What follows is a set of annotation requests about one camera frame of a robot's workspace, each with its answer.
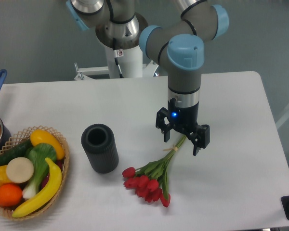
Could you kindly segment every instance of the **wicker basket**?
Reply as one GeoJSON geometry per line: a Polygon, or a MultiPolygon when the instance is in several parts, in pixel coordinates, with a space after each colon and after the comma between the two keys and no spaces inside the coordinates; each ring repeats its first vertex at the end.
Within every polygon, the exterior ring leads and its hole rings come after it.
{"type": "Polygon", "coordinates": [[[39,127],[27,128],[27,129],[24,129],[23,131],[19,131],[13,137],[10,137],[9,141],[7,141],[5,143],[5,146],[3,146],[2,150],[0,151],[0,154],[4,154],[4,152],[6,150],[9,150],[13,146],[29,139],[30,134],[37,129],[41,129],[41,130],[45,130],[45,131],[50,132],[61,143],[61,145],[65,151],[63,171],[62,171],[62,182],[61,182],[60,188],[57,191],[57,193],[53,196],[53,198],[44,207],[42,207],[40,210],[37,210],[37,211],[35,211],[35,212],[25,216],[25,217],[13,218],[12,217],[12,213],[13,213],[12,208],[0,207],[0,216],[5,217],[5,218],[10,219],[10,220],[17,220],[17,221],[27,220],[27,219],[34,218],[34,217],[38,216],[39,214],[45,212],[58,198],[58,196],[62,190],[62,187],[65,183],[65,180],[66,180],[66,175],[67,175],[68,166],[69,166],[69,148],[68,148],[68,144],[66,142],[66,139],[63,137],[63,135],[53,128],[39,126],[39,127]]]}

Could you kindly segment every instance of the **white radish slice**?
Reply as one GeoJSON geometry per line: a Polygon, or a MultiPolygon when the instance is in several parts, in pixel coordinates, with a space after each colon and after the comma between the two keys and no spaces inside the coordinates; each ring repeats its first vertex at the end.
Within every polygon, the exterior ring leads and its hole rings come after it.
{"type": "Polygon", "coordinates": [[[6,167],[6,175],[14,183],[24,183],[28,181],[34,173],[32,162],[24,157],[11,160],[6,167]]]}

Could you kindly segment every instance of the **orange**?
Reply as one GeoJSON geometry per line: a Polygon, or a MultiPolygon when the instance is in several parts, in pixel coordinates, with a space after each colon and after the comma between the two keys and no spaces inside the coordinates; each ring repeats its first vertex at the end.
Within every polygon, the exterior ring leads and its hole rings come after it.
{"type": "Polygon", "coordinates": [[[10,207],[17,205],[23,197],[23,191],[17,184],[0,186],[0,206],[10,207]]]}

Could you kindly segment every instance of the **red tulip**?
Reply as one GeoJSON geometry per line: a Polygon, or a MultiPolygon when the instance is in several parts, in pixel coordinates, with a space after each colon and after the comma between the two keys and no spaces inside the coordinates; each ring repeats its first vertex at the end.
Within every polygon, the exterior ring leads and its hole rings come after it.
{"type": "Polygon", "coordinates": [[[150,191],[146,187],[138,188],[137,196],[145,198],[149,194],[149,192],[150,191]]]}
{"type": "Polygon", "coordinates": [[[154,192],[152,192],[152,200],[153,201],[158,201],[160,198],[160,195],[162,194],[162,189],[157,188],[154,192]]]}
{"type": "Polygon", "coordinates": [[[122,172],[122,176],[125,178],[132,178],[135,176],[136,170],[134,167],[129,167],[122,172]]]}
{"type": "Polygon", "coordinates": [[[129,178],[127,181],[125,181],[123,184],[125,186],[125,188],[127,189],[132,189],[133,187],[131,186],[131,183],[133,181],[133,178],[129,178]]]}
{"type": "Polygon", "coordinates": [[[152,179],[149,181],[147,188],[150,190],[150,192],[155,191],[159,187],[158,180],[152,179]]]}
{"type": "Polygon", "coordinates": [[[149,203],[152,202],[152,193],[148,193],[147,196],[145,196],[144,200],[149,203]]]}
{"type": "Polygon", "coordinates": [[[147,184],[149,183],[149,181],[150,181],[150,179],[149,179],[148,176],[142,175],[142,176],[139,178],[138,187],[139,187],[139,188],[142,188],[142,187],[147,186],[147,184]]]}
{"type": "Polygon", "coordinates": [[[160,201],[162,202],[162,204],[164,205],[164,207],[168,207],[170,204],[170,194],[168,194],[168,200],[165,199],[164,195],[161,194],[160,195],[160,201]]]}

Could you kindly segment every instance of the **yellow banana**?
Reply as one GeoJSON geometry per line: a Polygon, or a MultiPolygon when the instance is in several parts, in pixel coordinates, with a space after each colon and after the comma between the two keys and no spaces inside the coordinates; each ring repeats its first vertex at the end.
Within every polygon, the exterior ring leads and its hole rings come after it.
{"type": "Polygon", "coordinates": [[[45,161],[49,166],[49,180],[46,186],[34,197],[17,207],[17,209],[12,213],[13,218],[21,218],[36,211],[50,201],[58,191],[62,181],[61,169],[50,158],[45,158],[45,161]]]}

